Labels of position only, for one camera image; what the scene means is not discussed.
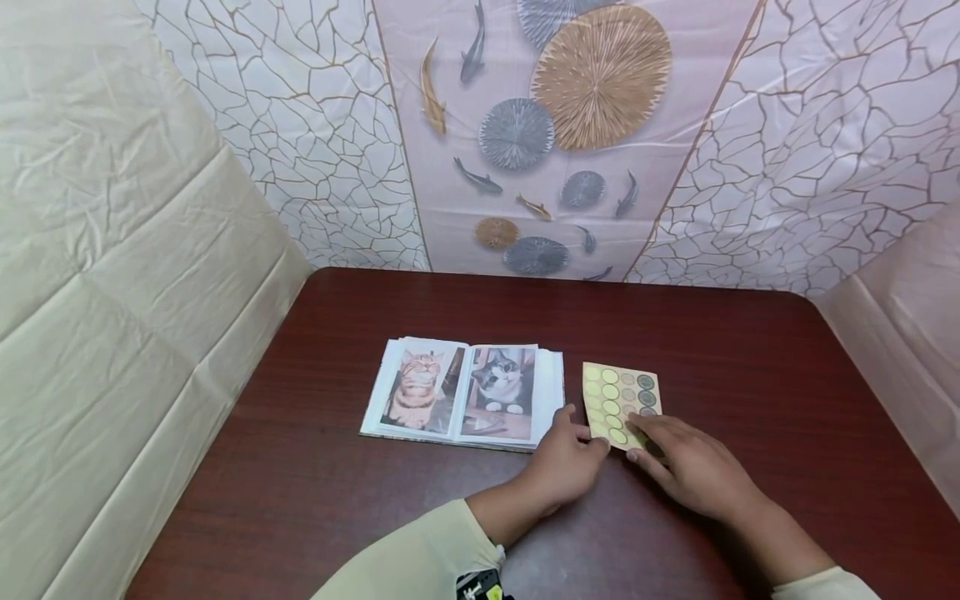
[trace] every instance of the sticker sheet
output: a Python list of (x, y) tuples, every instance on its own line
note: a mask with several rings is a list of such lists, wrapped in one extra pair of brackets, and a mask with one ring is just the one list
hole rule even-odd
[(663, 459), (663, 452), (642, 432), (627, 426), (631, 413), (662, 415), (657, 374), (597, 363), (584, 363), (584, 405), (590, 433), (621, 450), (645, 448)]

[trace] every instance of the wristwatch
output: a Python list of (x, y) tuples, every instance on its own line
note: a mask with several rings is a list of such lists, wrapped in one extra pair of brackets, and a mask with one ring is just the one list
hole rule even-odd
[(457, 600), (514, 600), (503, 593), (495, 568), (468, 573), (457, 580)]

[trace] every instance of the orange tabby cat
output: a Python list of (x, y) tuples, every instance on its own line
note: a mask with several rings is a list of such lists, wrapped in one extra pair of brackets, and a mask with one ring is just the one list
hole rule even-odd
[(398, 425), (411, 429), (422, 429), (430, 421), (430, 412), (443, 392), (434, 391), (437, 375), (440, 374), (440, 361), (444, 355), (414, 354), (403, 351), (400, 361), (400, 385), (396, 386), (394, 397), (390, 400), (388, 417)]

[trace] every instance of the yellow round sticker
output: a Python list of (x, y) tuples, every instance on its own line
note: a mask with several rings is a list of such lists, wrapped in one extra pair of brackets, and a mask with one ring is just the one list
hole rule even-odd
[(623, 433), (623, 431), (619, 429), (611, 429), (610, 438), (618, 444), (625, 444), (627, 442), (627, 434)]

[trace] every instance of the person's right hand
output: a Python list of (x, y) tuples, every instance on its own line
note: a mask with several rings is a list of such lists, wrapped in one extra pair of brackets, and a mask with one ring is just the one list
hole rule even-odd
[(686, 508), (736, 526), (770, 502), (727, 447), (703, 431), (674, 417), (633, 413), (630, 423), (663, 450), (670, 469), (636, 448), (627, 459)]

